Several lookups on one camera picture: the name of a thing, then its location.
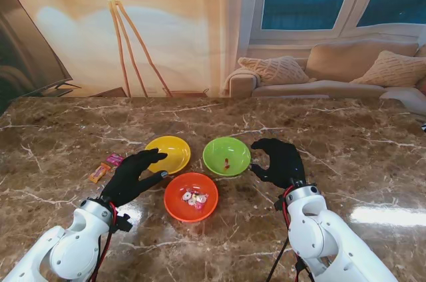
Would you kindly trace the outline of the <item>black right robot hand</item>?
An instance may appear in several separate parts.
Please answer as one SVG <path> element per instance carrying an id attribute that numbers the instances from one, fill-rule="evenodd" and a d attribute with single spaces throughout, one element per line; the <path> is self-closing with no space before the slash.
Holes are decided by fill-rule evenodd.
<path id="1" fill-rule="evenodd" d="M 262 138 L 251 145 L 253 150 L 263 150 L 270 159 L 267 169 L 251 164 L 250 170 L 263 182 L 269 182 L 281 189 L 295 184 L 306 184 L 304 165 L 293 144 L 277 138 Z"/>

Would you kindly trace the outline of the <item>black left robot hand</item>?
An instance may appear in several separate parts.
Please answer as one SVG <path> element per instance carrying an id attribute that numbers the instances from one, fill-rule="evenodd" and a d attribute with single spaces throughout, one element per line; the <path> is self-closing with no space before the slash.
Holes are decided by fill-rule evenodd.
<path id="1" fill-rule="evenodd" d="M 116 169 L 110 182 L 101 192 L 101 200 L 107 204 L 112 203 L 118 208 L 133 201 L 141 193 L 160 183 L 168 175 L 165 170 L 156 172 L 141 180 L 139 177 L 151 164 L 165 159 L 167 155 L 155 148 L 143 150 L 125 158 Z"/>

